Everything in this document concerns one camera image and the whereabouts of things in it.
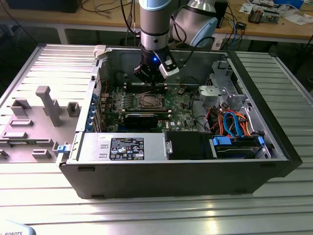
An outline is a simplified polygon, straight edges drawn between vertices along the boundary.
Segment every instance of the blue cable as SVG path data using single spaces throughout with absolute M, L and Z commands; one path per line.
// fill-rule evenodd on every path
M 235 31 L 235 35 L 234 35 L 234 40 L 233 42 L 231 43 L 230 45 L 230 50 L 233 48 L 235 42 L 236 42 L 236 36 L 237 36 L 237 29 L 236 29 L 236 26 L 235 26 L 235 23 L 231 20 L 231 19 L 228 19 L 232 24 L 233 24 L 233 27 L 234 27 L 234 31 Z
M 234 117 L 234 123 L 235 123 L 235 128 L 236 128 L 236 132 L 237 132 L 238 136 L 243 137 L 244 135 L 243 135 L 243 133 L 242 133 L 240 127 L 239 127 L 238 119 L 237 119 L 236 115 L 235 115 L 234 113 L 231 113 L 231 112 L 228 112 L 228 113 L 226 113 L 226 114 L 224 115 L 223 125 L 224 125 L 225 131 L 226 131 L 228 134 L 230 134 L 233 138 L 235 137 L 235 135 L 234 135 L 234 134 L 228 129 L 228 127 L 227 127 L 226 119 L 227 119 L 227 116 L 228 116 L 228 115 L 233 115 L 233 117 Z

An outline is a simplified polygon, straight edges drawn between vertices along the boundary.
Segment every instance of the green circuit board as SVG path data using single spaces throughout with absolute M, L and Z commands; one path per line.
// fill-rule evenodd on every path
M 184 92 L 183 94 L 178 94 L 179 89 L 179 86 L 168 87 L 168 90 L 164 94 L 152 94 L 150 92 L 132 94 L 117 88 L 110 93 L 106 99 L 106 104 L 102 102 L 103 131 L 143 132 L 142 130 L 128 130 L 123 124 L 126 114 L 136 113 L 138 110 L 141 110 L 145 114 L 158 115 L 157 128 L 152 128 L 144 132 L 196 131 L 190 110 L 190 93 Z

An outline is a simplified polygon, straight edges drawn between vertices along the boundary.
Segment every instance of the power supply label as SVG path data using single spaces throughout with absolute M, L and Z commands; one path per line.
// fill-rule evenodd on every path
M 117 160 L 144 160 L 143 138 L 112 138 L 110 159 Z

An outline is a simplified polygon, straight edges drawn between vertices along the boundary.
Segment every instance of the motherboard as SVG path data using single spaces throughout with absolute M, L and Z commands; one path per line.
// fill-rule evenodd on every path
M 191 113 L 194 91 L 165 86 L 155 92 L 117 87 L 100 100 L 103 132 L 196 131 Z

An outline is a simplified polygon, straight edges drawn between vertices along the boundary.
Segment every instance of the computer case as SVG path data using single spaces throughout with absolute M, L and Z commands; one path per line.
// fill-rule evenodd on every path
M 215 10 L 216 10 L 216 18 L 218 19 L 218 23 L 216 28 L 221 28 L 223 23 L 223 18 L 227 9 L 228 2 L 227 0 L 216 0 L 215 2 Z

